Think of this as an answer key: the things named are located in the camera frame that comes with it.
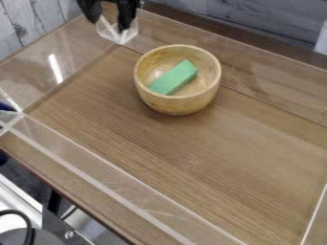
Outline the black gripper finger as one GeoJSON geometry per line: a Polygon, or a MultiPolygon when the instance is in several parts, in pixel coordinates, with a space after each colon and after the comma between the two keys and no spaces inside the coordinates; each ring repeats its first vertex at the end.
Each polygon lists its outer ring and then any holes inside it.
{"type": "Polygon", "coordinates": [[[95,24],[103,14],[103,6],[100,0],[76,0],[80,10],[87,20],[95,24]]]}
{"type": "Polygon", "coordinates": [[[126,31],[134,22],[137,17],[137,10],[141,7],[141,0],[118,0],[118,28],[122,33],[126,31]]]}

